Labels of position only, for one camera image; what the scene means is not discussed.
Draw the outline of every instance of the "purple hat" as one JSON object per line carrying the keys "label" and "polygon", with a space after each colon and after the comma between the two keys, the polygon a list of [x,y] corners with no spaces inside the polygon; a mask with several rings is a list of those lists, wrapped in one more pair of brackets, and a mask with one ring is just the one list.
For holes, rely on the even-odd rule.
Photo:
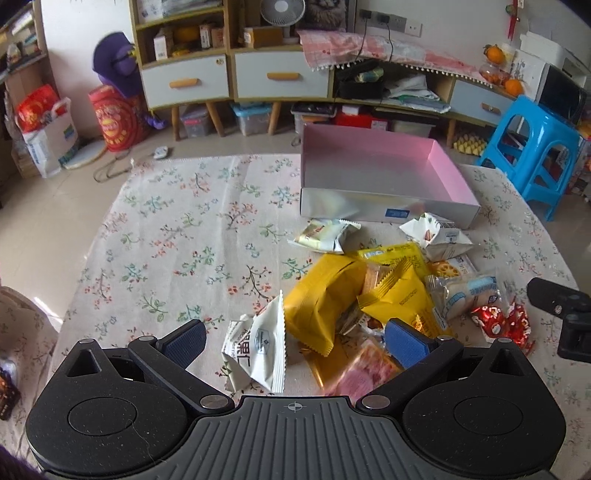
{"label": "purple hat", "polygon": [[133,49],[123,32],[114,32],[99,42],[93,59],[93,70],[100,81],[115,87],[125,98],[143,92],[138,64],[130,55]]}

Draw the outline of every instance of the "white wall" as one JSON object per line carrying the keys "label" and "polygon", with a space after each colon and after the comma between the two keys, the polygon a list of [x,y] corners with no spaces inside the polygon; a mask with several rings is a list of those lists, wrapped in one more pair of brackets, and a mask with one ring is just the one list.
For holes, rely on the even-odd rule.
{"label": "white wall", "polygon": [[[446,51],[458,59],[479,67],[485,60],[486,44],[507,42],[509,0],[358,0],[367,10],[411,18],[423,24],[421,38],[394,32],[401,40],[415,41]],[[583,62],[591,60],[591,28],[558,0],[525,0],[525,14],[518,23],[519,34],[527,30],[528,17],[554,18],[553,40],[571,50]],[[363,33],[363,21],[357,20],[356,32]],[[381,28],[368,28],[370,35],[388,36]]]}
{"label": "white wall", "polygon": [[88,93],[100,85],[92,70],[96,44],[123,31],[133,41],[128,0],[42,0],[43,25],[51,69],[60,96],[72,99],[78,130],[98,123]]}

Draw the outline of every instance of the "white shopping bag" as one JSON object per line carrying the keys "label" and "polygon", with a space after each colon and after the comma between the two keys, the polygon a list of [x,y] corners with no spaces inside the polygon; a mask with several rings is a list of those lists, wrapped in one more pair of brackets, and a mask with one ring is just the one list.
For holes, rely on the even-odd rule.
{"label": "white shopping bag", "polygon": [[[57,116],[57,111],[63,106],[66,106],[67,112]],[[67,163],[78,151],[78,132],[72,122],[69,98],[53,106],[51,118],[51,123],[43,128],[22,135],[44,179],[57,174],[61,164]]]}

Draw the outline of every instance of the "fan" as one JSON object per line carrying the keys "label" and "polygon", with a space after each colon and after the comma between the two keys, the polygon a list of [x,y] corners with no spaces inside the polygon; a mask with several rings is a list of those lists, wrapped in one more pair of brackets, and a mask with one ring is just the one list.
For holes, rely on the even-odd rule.
{"label": "fan", "polygon": [[304,0],[262,0],[261,2],[263,19],[271,25],[283,27],[284,43],[297,42],[297,38],[290,36],[290,27],[301,20],[305,11]]}

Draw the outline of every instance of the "drawer handle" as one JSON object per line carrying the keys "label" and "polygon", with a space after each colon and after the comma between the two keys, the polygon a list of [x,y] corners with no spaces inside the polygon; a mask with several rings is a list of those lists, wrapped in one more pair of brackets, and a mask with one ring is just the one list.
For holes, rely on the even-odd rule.
{"label": "drawer handle", "polygon": [[501,114],[501,109],[497,108],[496,106],[487,105],[485,103],[481,103],[480,106],[483,110],[486,110],[487,112],[495,113],[497,115]]}
{"label": "drawer handle", "polygon": [[267,78],[269,80],[279,80],[282,82],[285,81],[293,81],[293,80],[299,80],[300,79],[300,74],[297,72],[269,72],[267,73]]}
{"label": "drawer handle", "polygon": [[174,82],[170,82],[171,88],[187,88],[187,87],[195,87],[199,85],[201,81],[199,79],[183,79],[183,80],[175,80]]}

